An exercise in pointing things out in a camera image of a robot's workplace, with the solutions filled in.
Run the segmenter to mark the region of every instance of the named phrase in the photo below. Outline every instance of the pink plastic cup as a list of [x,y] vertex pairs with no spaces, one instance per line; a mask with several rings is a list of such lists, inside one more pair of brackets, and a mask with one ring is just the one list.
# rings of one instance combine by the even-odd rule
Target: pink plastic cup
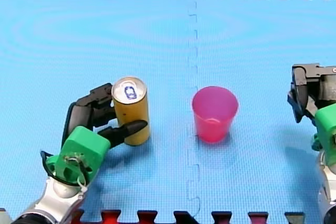
[[229,90],[210,86],[193,98],[196,133],[206,143],[225,138],[238,110],[238,101]]

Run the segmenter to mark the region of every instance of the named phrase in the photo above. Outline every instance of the yellow can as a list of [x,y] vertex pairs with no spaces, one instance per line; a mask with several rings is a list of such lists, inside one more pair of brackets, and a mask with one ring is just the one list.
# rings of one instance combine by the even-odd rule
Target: yellow can
[[150,136],[147,87],[136,77],[124,77],[112,87],[112,98],[119,126],[134,120],[145,120],[148,125],[125,139],[129,145],[140,145]]

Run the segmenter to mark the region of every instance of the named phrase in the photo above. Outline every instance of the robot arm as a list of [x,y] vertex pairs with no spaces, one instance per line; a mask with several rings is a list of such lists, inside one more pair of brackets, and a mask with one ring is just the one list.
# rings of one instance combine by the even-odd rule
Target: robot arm
[[[12,224],[69,224],[108,150],[147,126],[146,121],[137,120],[119,128],[109,126],[98,133],[92,131],[94,126],[103,126],[116,118],[110,106],[111,88],[110,83],[102,85],[70,105],[60,153],[41,152],[48,175],[43,195]],[[4,211],[0,211],[0,220],[1,224],[10,223]]]
[[288,102],[299,123],[308,117],[317,128],[312,148],[319,151],[322,185],[318,194],[324,224],[336,223],[336,67],[293,65]]

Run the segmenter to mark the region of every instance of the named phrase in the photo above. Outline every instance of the green robot part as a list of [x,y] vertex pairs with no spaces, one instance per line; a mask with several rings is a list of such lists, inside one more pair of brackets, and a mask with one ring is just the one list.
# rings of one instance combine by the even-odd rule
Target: green robot part
[[326,154],[326,164],[332,169],[336,165],[336,104],[319,109],[315,114],[315,124],[315,146],[317,143],[321,145]]
[[59,155],[46,160],[48,169],[68,184],[88,185],[111,147],[106,138],[83,127],[76,127],[66,139]]

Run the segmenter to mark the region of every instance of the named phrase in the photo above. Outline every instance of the can lid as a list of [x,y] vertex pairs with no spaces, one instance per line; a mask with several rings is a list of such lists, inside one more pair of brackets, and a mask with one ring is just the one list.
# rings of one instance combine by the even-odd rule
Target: can lid
[[124,77],[112,87],[113,98],[124,104],[136,103],[146,95],[147,87],[137,77]]

